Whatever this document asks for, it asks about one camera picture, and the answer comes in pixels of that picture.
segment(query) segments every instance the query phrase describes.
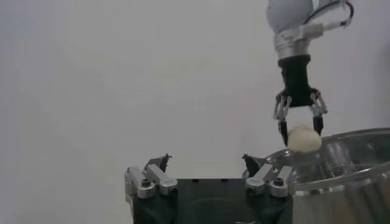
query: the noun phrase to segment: cable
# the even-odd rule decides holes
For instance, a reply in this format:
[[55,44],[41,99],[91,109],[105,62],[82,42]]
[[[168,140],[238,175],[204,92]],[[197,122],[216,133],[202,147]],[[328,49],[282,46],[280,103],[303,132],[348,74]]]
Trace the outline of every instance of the cable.
[[[306,20],[305,22],[303,22],[303,25],[307,24],[308,22],[310,22],[318,13],[320,13],[321,11],[324,11],[325,9],[331,7],[331,6],[334,6],[336,4],[340,4],[340,2],[331,2],[329,4],[326,4],[324,6],[322,6],[321,8],[318,8],[317,10],[315,10]],[[349,18],[347,20],[344,20],[342,22],[340,22],[340,26],[346,26],[350,23],[350,21],[352,20],[353,18],[353,15],[355,14],[355,9],[353,8],[353,5],[350,3],[350,2],[346,2],[347,6],[349,7]]]

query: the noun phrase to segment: metal bracket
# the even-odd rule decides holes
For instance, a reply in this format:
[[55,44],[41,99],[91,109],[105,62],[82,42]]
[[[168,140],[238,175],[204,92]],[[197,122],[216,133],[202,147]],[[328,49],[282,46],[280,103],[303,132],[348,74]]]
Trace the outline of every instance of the metal bracket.
[[158,184],[160,193],[166,196],[177,196],[177,180],[170,178],[155,164],[146,167],[146,176]]
[[253,177],[246,179],[246,192],[250,195],[262,194],[265,184],[273,179],[274,167],[271,164],[264,164]]
[[276,179],[269,185],[270,194],[277,198],[284,198],[295,193],[293,183],[293,168],[283,166]]
[[126,195],[142,199],[152,198],[155,195],[155,184],[148,180],[138,167],[129,167],[124,174]]
[[310,106],[310,110],[314,117],[322,116],[323,114],[328,113],[327,106],[320,92],[312,93],[310,98],[313,101],[313,105]]

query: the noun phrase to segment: metal bowl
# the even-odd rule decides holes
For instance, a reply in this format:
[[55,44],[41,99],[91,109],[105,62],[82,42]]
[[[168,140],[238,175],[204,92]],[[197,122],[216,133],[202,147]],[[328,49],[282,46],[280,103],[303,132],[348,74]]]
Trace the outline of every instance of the metal bowl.
[[282,150],[266,158],[292,166],[293,223],[390,223],[390,128],[322,140],[320,150]]
[[333,186],[390,170],[390,128],[335,135],[316,152],[285,149],[266,159],[276,168],[293,166],[297,189]]

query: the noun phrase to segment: black base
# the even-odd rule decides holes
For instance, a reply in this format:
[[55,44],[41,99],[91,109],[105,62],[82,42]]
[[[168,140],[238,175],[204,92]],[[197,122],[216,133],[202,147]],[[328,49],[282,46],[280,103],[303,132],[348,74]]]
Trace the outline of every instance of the black base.
[[133,197],[135,224],[292,223],[293,200],[268,191],[250,197],[245,179],[178,180],[177,198],[156,192],[152,199]]

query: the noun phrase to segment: metal clamp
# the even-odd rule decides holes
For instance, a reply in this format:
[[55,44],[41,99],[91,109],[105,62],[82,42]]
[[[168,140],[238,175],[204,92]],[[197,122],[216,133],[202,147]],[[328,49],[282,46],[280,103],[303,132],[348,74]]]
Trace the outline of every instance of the metal clamp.
[[143,175],[140,168],[129,167],[124,179],[126,196],[137,195],[138,198],[147,199],[155,195],[155,184]]
[[246,179],[246,192],[250,195],[259,195],[264,192],[264,186],[274,179],[274,167],[271,164],[264,164],[260,170],[250,178]]
[[290,108],[291,102],[293,101],[293,98],[291,96],[285,97],[281,96],[280,101],[276,101],[276,105],[274,108],[274,119],[278,121],[285,121],[288,110]]
[[158,184],[160,193],[166,196],[177,195],[177,180],[175,178],[168,177],[158,166],[155,164],[148,165],[146,167],[145,175]]
[[295,192],[293,183],[293,168],[283,166],[276,179],[269,185],[270,194],[277,198],[284,198]]
[[310,106],[310,110],[313,113],[314,117],[319,117],[323,114],[328,113],[327,106],[320,92],[312,93],[310,95],[310,98],[313,101],[313,105]]

